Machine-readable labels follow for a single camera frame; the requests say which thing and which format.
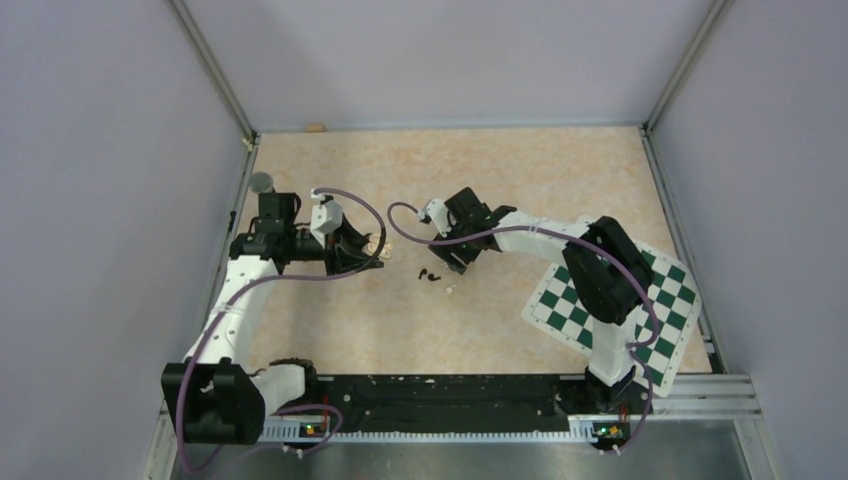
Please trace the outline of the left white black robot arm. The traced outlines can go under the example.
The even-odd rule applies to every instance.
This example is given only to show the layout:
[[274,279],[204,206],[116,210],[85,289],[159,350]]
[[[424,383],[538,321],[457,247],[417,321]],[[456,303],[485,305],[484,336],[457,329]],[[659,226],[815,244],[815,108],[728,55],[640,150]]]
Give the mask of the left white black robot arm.
[[338,197],[373,215],[379,248],[387,228],[374,207],[350,192],[319,187],[311,196],[317,203],[310,222],[299,226],[296,194],[260,194],[252,230],[230,245],[222,288],[198,339],[182,361],[165,366],[161,386],[180,442],[252,445],[266,418],[286,404],[302,414],[319,404],[321,388],[309,361],[245,370],[265,303],[278,282],[336,281],[381,267],[378,253],[363,253],[369,238],[350,224]]

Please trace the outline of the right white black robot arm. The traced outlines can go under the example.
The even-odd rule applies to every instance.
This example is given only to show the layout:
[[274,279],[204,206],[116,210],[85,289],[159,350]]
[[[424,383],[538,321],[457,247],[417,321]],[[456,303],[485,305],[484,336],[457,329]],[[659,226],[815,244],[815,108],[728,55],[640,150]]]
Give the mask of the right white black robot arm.
[[420,222],[434,227],[429,250],[464,273],[484,251],[524,254],[565,269],[577,313],[592,323],[586,397],[600,412],[612,412],[627,397],[626,383],[637,369],[636,316],[659,319],[648,296],[654,272],[648,260],[612,217],[579,225],[533,216],[514,206],[490,208],[466,187],[452,197],[432,199],[417,209]]

